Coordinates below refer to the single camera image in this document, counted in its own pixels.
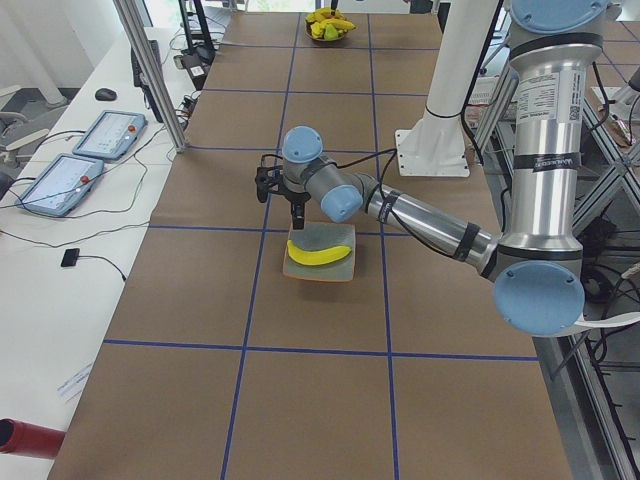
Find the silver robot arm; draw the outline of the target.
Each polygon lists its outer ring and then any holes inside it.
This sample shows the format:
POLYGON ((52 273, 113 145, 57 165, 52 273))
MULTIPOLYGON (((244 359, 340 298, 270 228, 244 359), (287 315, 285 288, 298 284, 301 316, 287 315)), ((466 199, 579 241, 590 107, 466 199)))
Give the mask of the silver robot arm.
POLYGON ((510 188, 501 196, 501 232, 492 235, 328 157, 320 134, 297 126, 285 136, 279 177, 304 225, 304 205, 333 221, 363 211, 427 248, 468 263, 491 281, 502 318, 534 337, 587 333, 580 280, 583 248, 573 233, 581 165, 587 67, 600 55, 604 1, 516 1, 509 64, 518 80, 510 188))

